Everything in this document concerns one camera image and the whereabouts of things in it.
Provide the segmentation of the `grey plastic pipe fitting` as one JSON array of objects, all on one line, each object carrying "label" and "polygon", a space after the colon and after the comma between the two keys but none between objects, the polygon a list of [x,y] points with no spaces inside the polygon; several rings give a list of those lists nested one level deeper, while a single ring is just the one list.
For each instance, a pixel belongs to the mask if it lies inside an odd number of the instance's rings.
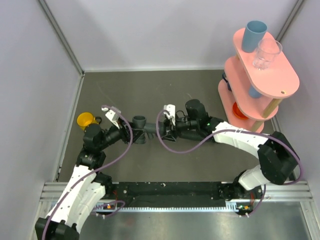
[{"label": "grey plastic pipe fitting", "polygon": [[152,140],[156,135],[156,124],[147,122],[147,118],[142,115],[136,115],[132,118],[132,122],[137,121],[142,127],[142,131],[134,132],[136,134],[145,134],[146,140]]}]

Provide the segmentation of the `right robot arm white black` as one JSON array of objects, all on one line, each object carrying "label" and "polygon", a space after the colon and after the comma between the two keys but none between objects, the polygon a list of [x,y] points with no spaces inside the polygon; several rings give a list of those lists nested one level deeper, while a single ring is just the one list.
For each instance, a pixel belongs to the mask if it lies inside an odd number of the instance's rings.
[{"label": "right robot arm white black", "polygon": [[162,141],[165,135],[225,144],[251,154],[258,160],[258,165],[240,173],[233,181],[234,194],[245,198],[251,191],[266,184],[288,185],[287,181],[301,162],[287,138],[278,131],[264,134],[236,127],[228,122],[209,116],[204,105],[198,99],[185,104],[187,114],[176,117],[176,107],[167,104],[157,117],[165,116],[163,126],[155,123],[156,135]]}]

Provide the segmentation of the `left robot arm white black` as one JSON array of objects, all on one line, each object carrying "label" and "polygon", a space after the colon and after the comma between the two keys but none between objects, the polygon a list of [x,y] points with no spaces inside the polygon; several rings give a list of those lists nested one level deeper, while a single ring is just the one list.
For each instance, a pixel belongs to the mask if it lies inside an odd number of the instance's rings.
[{"label": "left robot arm white black", "polygon": [[114,191],[112,178],[101,172],[105,161],[104,149],[117,141],[131,145],[145,142],[146,121],[135,116],[132,122],[117,121],[109,129],[91,123],[84,129],[81,149],[73,173],[60,198],[46,217],[35,223],[39,240],[78,240],[88,216],[101,198]]}]

